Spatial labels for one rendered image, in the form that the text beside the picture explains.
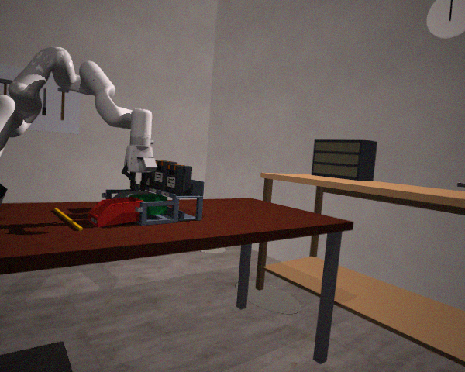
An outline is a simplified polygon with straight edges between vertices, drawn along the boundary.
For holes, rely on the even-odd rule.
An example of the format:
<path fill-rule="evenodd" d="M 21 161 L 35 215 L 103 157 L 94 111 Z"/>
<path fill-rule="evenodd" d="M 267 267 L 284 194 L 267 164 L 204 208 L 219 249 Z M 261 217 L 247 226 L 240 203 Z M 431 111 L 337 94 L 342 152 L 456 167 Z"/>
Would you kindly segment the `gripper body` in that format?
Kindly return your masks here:
<path fill-rule="evenodd" d="M 133 173 L 150 173 L 152 171 L 144 171 L 141 159 L 137 157 L 153 157 L 152 147 L 145 145 L 130 144 L 127 146 L 124 166 L 127 164 L 129 172 Z"/>

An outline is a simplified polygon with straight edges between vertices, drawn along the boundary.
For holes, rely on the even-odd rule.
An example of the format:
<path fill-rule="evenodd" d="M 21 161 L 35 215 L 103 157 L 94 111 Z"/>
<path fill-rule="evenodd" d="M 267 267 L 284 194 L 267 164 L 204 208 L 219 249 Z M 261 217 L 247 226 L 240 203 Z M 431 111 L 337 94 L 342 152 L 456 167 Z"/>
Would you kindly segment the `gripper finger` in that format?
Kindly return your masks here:
<path fill-rule="evenodd" d="M 148 178 L 152 175 L 155 174 L 155 171 L 152 171 L 150 173 L 142 173 L 142 180 L 140 181 L 140 190 L 141 191 L 145 191 L 145 188 L 146 188 L 146 181 L 148 180 Z"/>
<path fill-rule="evenodd" d="M 130 174 L 127 172 L 128 167 L 127 164 L 124 166 L 122 170 L 122 174 L 126 175 L 130 179 L 130 189 L 131 191 L 136 191 L 136 173 L 130 172 Z"/>

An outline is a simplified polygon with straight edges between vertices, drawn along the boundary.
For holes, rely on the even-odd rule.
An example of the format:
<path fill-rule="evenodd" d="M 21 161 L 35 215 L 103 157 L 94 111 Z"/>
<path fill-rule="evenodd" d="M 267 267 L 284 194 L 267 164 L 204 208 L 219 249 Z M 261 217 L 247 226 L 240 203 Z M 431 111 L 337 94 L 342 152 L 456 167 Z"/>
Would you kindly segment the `red bin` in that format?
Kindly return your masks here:
<path fill-rule="evenodd" d="M 103 227 L 139 221 L 140 213 L 135 212 L 135 206 L 139 208 L 140 202 L 143 200 L 134 197 L 101 200 L 90 210 L 90 223 Z"/>

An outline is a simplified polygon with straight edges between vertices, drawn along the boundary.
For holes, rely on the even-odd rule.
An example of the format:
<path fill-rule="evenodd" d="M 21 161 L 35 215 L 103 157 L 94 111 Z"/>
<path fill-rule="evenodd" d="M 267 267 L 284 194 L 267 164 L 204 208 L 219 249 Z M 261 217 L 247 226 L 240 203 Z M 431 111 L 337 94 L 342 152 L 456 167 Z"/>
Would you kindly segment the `yellow bar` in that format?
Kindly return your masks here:
<path fill-rule="evenodd" d="M 76 222 L 74 222 L 72 219 L 70 219 L 68 216 L 66 216 L 63 212 L 61 212 L 58 208 L 54 209 L 55 212 L 57 212 L 59 215 L 61 215 L 64 219 L 66 219 L 71 225 L 73 225 L 76 229 L 79 231 L 82 231 L 82 227 L 79 226 Z"/>

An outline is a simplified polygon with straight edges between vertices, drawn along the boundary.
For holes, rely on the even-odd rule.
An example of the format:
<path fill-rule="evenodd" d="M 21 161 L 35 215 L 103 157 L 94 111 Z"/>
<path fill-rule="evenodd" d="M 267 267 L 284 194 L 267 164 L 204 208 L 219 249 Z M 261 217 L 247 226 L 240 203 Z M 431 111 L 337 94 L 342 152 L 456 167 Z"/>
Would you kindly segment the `grey open bin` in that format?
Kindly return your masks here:
<path fill-rule="evenodd" d="M 130 195 L 141 195 L 141 194 L 155 194 L 149 191 L 120 191 L 116 196 L 113 198 L 127 198 Z"/>

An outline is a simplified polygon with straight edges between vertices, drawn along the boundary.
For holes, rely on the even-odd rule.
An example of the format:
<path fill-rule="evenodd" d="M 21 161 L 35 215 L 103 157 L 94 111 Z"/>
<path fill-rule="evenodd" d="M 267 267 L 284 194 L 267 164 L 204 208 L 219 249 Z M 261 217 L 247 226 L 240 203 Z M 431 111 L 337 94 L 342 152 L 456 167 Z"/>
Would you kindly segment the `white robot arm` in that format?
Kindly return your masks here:
<path fill-rule="evenodd" d="M 127 108 L 117 107 L 111 100 L 115 94 L 115 87 L 96 63 L 85 61 L 79 69 L 80 78 L 74 73 L 70 54 L 64 48 L 52 46 L 37 53 L 9 85 L 11 98 L 0 95 L 0 156 L 8 138 L 23 134 L 41 112 L 39 92 L 46 84 L 51 71 L 59 87 L 94 95 L 99 115 L 110 126 L 131 129 L 132 124 L 130 144 L 153 144 L 153 141 L 150 141 L 151 111 L 133 109 L 132 112 Z"/>

